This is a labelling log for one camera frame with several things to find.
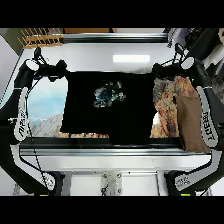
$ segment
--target black t-shirt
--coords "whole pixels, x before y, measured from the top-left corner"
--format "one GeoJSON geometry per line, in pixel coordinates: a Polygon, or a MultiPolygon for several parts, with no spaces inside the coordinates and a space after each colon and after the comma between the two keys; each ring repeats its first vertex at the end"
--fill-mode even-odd
{"type": "Polygon", "coordinates": [[[112,144],[147,144],[156,113],[154,76],[121,72],[74,72],[67,77],[68,93],[61,132],[109,134],[112,144]],[[96,91],[105,83],[120,83],[125,98],[95,107],[96,91]]]}

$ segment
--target wooden rack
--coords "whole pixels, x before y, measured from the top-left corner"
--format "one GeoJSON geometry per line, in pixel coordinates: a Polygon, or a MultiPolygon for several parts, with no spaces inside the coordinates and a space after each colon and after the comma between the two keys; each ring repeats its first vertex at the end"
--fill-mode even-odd
{"type": "Polygon", "coordinates": [[[47,33],[46,28],[26,28],[21,30],[22,40],[19,37],[17,39],[23,48],[61,46],[64,38],[63,34],[61,34],[59,28],[51,28],[51,31],[51,33],[47,33]]]}

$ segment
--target metal bracket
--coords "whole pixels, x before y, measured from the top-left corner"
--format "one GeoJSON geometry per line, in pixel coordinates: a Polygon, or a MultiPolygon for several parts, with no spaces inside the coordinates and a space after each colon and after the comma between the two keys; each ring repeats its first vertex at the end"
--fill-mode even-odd
{"type": "Polygon", "coordinates": [[[103,172],[102,196],[119,196],[122,194],[122,175],[121,172],[103,172]]]}

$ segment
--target brown cloth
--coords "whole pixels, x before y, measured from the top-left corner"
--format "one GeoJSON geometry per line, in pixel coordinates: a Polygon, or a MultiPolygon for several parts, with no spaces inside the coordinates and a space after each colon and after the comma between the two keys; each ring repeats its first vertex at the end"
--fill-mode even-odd
{"type": "Polygon", "coordinates": [[[201,134],[201,102],[199,97],[176,96],[177,123],[184,150],[209,153],[201,134]]]}

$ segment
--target black cloth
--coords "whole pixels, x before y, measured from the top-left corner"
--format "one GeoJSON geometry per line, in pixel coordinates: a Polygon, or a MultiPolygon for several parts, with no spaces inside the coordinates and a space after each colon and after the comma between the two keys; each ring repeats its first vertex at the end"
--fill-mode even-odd
{"type": "Polygon", "coordinates": [[[147,144],[156,109],[154,76],[121,72],[74,72],[67,77],[68,93],[61,132],[109,134],[112,144],[147,144]],[[126,99],[95,108],[95,90],[106,81],[121,82],[126,99]]]}

